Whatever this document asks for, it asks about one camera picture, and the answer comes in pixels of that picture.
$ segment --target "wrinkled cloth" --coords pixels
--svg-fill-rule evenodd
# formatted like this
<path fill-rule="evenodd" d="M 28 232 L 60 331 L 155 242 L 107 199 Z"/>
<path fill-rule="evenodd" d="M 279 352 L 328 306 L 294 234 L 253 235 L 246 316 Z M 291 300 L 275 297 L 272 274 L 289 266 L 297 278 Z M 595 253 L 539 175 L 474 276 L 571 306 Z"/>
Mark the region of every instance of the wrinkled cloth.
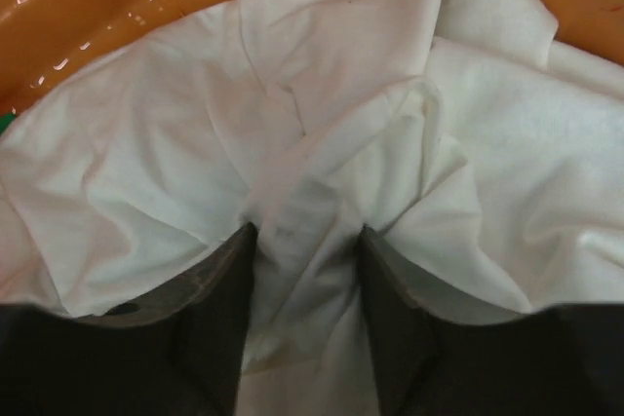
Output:
<path fill-rule="evenodd" d="M 253 222 L 238 413 L 336 416 L 377 414 L 365 224 L 501 308 L 622 301 L 624 70 L 556 29 L 539 0 L 235 0 L 160 28 L 0 139 L 0 299 L 102 314 Z"/>

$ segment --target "stain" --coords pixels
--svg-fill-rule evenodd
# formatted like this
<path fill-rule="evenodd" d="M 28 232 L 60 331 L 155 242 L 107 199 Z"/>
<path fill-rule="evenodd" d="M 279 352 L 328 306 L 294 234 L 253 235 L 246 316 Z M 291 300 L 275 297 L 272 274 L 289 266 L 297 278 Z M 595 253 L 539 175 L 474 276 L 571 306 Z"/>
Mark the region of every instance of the stain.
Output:
<path fill-rule="evenodd" d="M 611 12 L 611 13 L 619 12 L 620 10 L 624 10 L 624 5 L 614 5 L 613 7 L 610 7 L 608 9 L 601 9 L 601 10 L 603 10 L 604 12 Z"/>

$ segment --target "green object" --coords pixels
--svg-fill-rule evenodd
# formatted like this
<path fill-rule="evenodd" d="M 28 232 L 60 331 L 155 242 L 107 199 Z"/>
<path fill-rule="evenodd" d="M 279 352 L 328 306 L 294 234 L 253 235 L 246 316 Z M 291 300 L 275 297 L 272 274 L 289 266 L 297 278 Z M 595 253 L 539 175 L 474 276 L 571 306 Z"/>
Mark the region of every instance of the green object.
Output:
<path fill-rule="evenodd" d="M 0 116 L 0 135 L 11 125 L 13 121 L 15 121 L 16 117 L 17 116 L 15 114 L 5 114 L 4 116 Z"/>

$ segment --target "white fabric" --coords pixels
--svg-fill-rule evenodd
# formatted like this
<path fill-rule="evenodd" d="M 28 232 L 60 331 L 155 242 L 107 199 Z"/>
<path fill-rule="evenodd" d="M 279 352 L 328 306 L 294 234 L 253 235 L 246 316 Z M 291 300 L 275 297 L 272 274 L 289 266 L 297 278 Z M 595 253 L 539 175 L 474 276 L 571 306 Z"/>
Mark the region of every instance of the white fabric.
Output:
<path fill-rule="evenodd" d="M 0 297 L 100 314 L 250 220 L 238 411 L 278 416 L 376 414 L 364 223 L 500 307 L 622 301 L 624 71 L 556 28 L 538 0 L 236 0 L 154 31 L 0 140 Z"/>

